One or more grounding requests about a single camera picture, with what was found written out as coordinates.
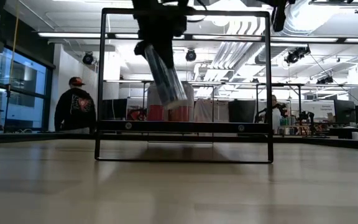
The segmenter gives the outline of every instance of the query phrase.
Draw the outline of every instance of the black metal frame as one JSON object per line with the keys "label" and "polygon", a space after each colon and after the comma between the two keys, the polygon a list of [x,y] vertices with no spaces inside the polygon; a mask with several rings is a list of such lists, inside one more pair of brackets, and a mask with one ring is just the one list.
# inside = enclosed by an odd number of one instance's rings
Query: black metal frame
{"label": "black metal frame", "polygon": [[[179,123],[179,122],[150,122],[150,121],[103,121],[102,118],[102,100],[103,100],[103,72],[104,72],[104,48],[105,41],[109,39],[106,33],[106,18],[107,14],[130,14],[130,15],[151,15],[151,14],[182,14],[183,11],[179,10],[164,10],[164,11],[142,11],[135,9],[113,9],[104,8],[101,16],[101,41],[100,41],[100,56],[99,56],[99,82],[98,82],[98,124],[95,134],[96,144],[94,158],[98,161],[126,161],[126,162],[208,162],[208,163],[236,163],[236,164],[271,164],[273,162],[273,130],[272,130],[272,105],[267,106],[267,124],[250,124],[250,123]],[[265,26],[270,27],[270,14],[264,11],[186,11],[186,16],[255,16],[264,17]],[[266,29],[264,42],[266,44],[266,58],[270,58],[270,29]],[[272,100],[272,74],[271,74],[271,61],[266,60],[266,77],[267,77],[267,100]],[[157,132],[157,133],[254,133],[262,136],[267,136],[267,160],[266,161],[212,161],[212,160],[150,160],[150,159],[110,159],[100,157],[100,142],[103,138],[105,131],[125,131],[125,132]],[[155,136],[125,136],[115,135],[110,136],[113,139],[125,137],[127,140],[132,141],[148,141]],[[173,140],[170,136],[164,136],[164,139],[175,141],[190,141],[196,142],[215,142],[216,137],[206,137],[196,139],[191,136],[180,136]],[[226,138],[227,141],[243,142],[242,138]]]}

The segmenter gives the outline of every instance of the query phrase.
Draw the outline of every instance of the man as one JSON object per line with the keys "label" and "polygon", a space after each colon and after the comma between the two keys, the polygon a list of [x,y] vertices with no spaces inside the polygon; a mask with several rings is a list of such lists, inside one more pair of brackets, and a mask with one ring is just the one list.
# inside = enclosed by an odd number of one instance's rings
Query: man
{"label": "man", "polygon": [[96,111],[92,97],[82,90],[85,85],[79,77],[68,81],[70,89],[60,97],[55,112],[55,130],[73,134],[93,133]]}
{"label": "man", "polygon": [[[272,106],[273,106],[273,111],[272,111],[273,131],[274,133],[276,133],[277,129],[280,127],[280,119],[282,118],[282,116],[280,111],[280,105],[277,103],[277,98],[275,95],[272,95]],[[265,114],[266,114],[266,109],[260,112],[260,116],[265,116]]]}

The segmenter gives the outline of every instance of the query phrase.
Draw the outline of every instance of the ceiling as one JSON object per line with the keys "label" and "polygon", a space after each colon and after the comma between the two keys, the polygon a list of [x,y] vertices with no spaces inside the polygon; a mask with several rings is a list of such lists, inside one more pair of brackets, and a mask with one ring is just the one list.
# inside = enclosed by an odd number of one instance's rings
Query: ceiling
{"label": "ceiling", "polygon": [[[33,27],[37,31],[43,32],[99,32],[101,10],[104,7],[129,7],[130,0],[109,0],[110,3],[84,3],[79,0],[72,1],[53,1],[53,0],[20,0],[19,17],[25,23]],[[234,10],[244,10],[245,6],[241,6],[241,0],[220,0],[209,9],[225,9],[227,5],[233,5]],[[17,11],[16,0],[7,0],[6,10],[12,14]],[[314,30],[310,35],[316,36],[358,36],[358,14],[354,13],[354,9],[341,9],[339,13],[331,16],[323,25]],[[315,10],[309,12],[310,22],[319,17],[321,11]],[[192,34],[226,34],[229,25],[221,26],[213,19],[206,19],[197,24],[188,25],[188,33]],[[137,32],[137,23],[132,16],[127,15],[110,15],[108,17],[108,31],[110,32]],[[121,72],[123,75],[134,73],[149,73],[147,62],[140,56],[135,56],[133,48],[137,43],[136,40],[109,40],[108,45],[114,45],[119,52],[123,64]],[[71,40],[72,45],[98,45],[98,40]],[[193,71],[197,63],[211,62],[221,46],[220,42],[196,42],[196,41],[174,41],[176,48],[174,61],[177,70]],[[195,49],[197,59],[195,62],[187,62],[185,55],[187,49]],[[342,64],[350,59],[358,57],[358,45],[327,45],[327,44],[311,44],[311,54],[306,56],[300,62],[292,65],[289,69],[283,64],[283,56],[277,55],[272,59],[272,75],[274,77],[282,77],[284,79],[290,76],[292,79],[306,78],[319,74],[323,69],[330,69]],[[339,77],[346,76],[347,69],[336,71]]]}

